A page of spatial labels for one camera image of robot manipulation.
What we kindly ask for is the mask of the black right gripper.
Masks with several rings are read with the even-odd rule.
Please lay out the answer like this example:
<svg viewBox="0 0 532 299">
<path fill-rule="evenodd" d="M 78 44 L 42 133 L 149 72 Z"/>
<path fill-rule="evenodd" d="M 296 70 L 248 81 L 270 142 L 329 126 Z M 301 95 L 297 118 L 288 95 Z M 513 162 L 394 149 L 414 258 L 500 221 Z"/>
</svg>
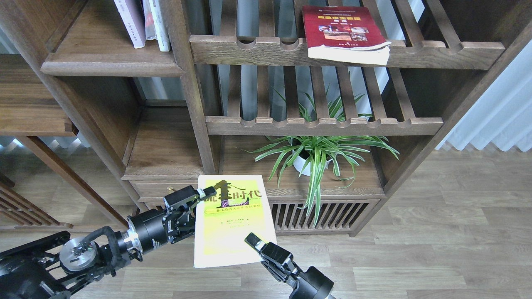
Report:
<svg viewBox="0 0 532 299">
<path fill-rule="evenodd" d="M 288 284 L 293 291 L 290 299 L 326 299 L 331 294 L 334 282 L 314 266 L 302 272 L 293 262 L 293 254 L 273 242 L 264 242 L 254 233 L 249 233 L 245 242 L 263 259 L 261 264 L 278 282 Z"/>
</svg>

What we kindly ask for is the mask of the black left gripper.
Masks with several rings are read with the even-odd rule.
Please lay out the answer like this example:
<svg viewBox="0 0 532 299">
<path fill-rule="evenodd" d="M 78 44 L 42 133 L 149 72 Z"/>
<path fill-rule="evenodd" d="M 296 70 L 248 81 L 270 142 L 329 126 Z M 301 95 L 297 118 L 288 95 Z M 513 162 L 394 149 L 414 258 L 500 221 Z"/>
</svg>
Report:
<svg viewBox="0 0 532 299">
<path fill-rule="evenodd" d="M 180 242 L 195 233 L 194 206 L 217 192 L 213 186 L 195 189 L 187 186 L 164 197 L 166 209 L 151 209 L 128 217 L 127 250 L 141 254 L 167 243 Z"/>
</svg>

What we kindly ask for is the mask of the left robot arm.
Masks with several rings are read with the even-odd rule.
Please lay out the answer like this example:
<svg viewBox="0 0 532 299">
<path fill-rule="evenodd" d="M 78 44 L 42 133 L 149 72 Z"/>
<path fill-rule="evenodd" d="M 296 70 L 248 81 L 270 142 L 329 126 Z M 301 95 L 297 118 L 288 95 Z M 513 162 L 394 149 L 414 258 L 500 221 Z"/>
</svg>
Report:
<svg viewBox="0 0 532 299">
<path fill-rule="evenodd" d="M 214 187 L 187 186 L 164 198 L 163 210 L 128 218 L 128 230 L 109 226 L 72 239 L 61 231 L 1 253 L 2 299 L 68 299 L 93 281 L 142 261 L 143 254 L 176 243 L 195 232 L 197 203 L 214 196 Z"/>
</svg>

